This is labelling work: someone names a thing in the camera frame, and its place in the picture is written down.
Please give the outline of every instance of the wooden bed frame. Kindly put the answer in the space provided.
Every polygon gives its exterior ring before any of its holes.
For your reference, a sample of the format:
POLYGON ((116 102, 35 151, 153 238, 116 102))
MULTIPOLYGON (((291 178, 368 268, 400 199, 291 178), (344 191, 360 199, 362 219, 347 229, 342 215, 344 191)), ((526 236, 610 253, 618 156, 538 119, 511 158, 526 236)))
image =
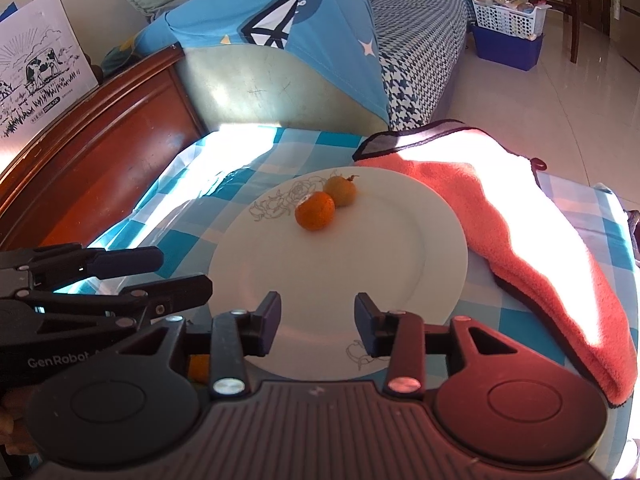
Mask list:
POLYGON ((93 242, 206 134, 166 48, 106 81, 0 175, 0 250, 93 242))

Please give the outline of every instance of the black and white patterned sheet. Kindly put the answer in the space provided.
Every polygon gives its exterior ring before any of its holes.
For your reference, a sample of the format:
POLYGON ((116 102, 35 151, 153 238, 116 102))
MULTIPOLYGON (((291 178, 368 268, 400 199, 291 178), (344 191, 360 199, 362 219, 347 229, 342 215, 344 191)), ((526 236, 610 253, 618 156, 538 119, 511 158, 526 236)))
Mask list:
POLYGON ((429 123, 465 44, 467 0, 373 0, 389 129, 429 123))

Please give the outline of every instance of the red towel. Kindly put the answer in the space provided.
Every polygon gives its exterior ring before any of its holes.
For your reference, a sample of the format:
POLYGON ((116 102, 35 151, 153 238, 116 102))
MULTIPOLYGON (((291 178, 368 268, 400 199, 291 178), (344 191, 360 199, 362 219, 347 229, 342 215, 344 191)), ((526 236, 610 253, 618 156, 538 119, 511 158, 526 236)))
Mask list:
POLYGON ((580 235, 536 185, 528 159, 457 121, 375 134, 353 158, 443 197, 469 248, 553 322, 607 400, 617 406, 630 397, 638 369, 625 312, 580 235))

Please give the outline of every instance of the small orange fruit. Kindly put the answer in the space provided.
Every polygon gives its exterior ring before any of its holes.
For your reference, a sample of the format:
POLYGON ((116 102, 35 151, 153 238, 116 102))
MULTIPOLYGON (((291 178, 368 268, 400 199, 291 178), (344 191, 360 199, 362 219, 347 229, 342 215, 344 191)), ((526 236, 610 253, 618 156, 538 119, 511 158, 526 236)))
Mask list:
POLYGON ((336 207, 344 207, 355 202, 358 189, 353 183, 354 178, 356 175, 351 175, 349 178, 337 175, 329 178, 324 184, 324 192, 331 195, 336 207))
POLYGON ((334 219, 335 203, 324 191, 305 196, 296 206, 296 222, 307 231, 319 231, 334 219))
POLYGON ((189 359, 188 378, 196 383, 207 384, 209 382, 209 355, 192 355, 189 359))

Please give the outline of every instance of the cow drawing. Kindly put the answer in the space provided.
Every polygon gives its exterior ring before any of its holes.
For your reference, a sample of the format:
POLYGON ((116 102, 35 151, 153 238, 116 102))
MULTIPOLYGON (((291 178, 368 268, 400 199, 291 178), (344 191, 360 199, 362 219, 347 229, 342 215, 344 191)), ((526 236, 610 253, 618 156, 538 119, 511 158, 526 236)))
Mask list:
POLYGON ((9 83, 0 81, 0 101, 2 101, 5 97, 9 97, 9 95, 11 95, 11 92, 13 91, 14 89, 9 83))
POLYGON ((60 74, 59 65, 62 65, 62 63, 58 61, 52 48, 42 51, 28 62, 25 68, 25 76, 27 78, 25 87, 29 94, 33 95, 36 90, 42 88, 47 82, 60 74))

